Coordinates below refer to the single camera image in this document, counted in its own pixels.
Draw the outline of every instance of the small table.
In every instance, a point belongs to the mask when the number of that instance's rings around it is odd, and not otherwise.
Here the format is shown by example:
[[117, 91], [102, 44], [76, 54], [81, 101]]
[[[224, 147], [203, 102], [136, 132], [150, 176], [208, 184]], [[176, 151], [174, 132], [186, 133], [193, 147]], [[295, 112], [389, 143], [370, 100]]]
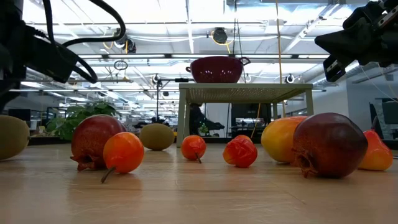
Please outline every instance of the small table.
[[277, 119], [279, 102], [305, 93], [307, 113], [313, 115], [312, 88], [312, 84], [181, 83], [177, 147], [189, 135], [190, 103], [272, 103]]

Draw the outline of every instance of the potted plant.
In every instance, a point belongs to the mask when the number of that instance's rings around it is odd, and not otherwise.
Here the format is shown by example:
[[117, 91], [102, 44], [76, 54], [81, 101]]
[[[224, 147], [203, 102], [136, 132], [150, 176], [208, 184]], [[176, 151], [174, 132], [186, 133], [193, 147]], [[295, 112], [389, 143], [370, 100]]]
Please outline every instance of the potted plant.
[[120, 116], [120, 113], [107, 102], [97, 102], [85, 106], [71, 106], [67, 109], [67, 118], [53, 118], [47, 123], [47, 132], [53, 132], [60, 139], [72, 140], [75, 128], [86, 118], [97, 115], [107, 114], [110, 116]]

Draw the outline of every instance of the table surface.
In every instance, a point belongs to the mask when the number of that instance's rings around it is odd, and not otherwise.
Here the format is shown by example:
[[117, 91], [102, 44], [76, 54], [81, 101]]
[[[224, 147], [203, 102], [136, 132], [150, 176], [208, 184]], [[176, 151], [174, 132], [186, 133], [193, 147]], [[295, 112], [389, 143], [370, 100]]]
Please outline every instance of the table surface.
[[181, 83], [191, 103], [275, 103], [311, 90], [312, 84]]
[[344, 179], [303, 178], [261, 146], [248, 169], [224, 162], [208, 144], [203, 163], [174, 146], [146, 151], [127, 175], [76, 171], [70, 145], [28, 147], [0, 162], [1, 223], [397, 223], [398, 162], [387, 172]]

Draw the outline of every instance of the kiwi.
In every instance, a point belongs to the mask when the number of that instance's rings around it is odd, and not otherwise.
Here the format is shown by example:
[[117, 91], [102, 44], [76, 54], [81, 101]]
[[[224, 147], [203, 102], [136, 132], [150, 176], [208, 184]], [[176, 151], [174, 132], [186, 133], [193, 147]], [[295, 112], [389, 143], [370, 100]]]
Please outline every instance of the kiwi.
[[139, 139], [148, 149], [161, 151], [173, 144], [174, 133], [164, 124], [148, 124], [141, 130]]
[[29, 127], [25, 121], [0, 115], [0, 160], [18, 155], [29, 143]]

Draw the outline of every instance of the colander handle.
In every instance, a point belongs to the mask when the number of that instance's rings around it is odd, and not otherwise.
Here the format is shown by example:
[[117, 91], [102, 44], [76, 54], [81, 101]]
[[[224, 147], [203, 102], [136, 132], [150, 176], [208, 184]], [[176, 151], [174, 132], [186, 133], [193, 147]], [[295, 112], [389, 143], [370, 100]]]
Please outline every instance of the colander handle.
[[251, 63], [251, 61], [247, 57], [241, 57], [238, 60], [242, 62], [243, 66]]

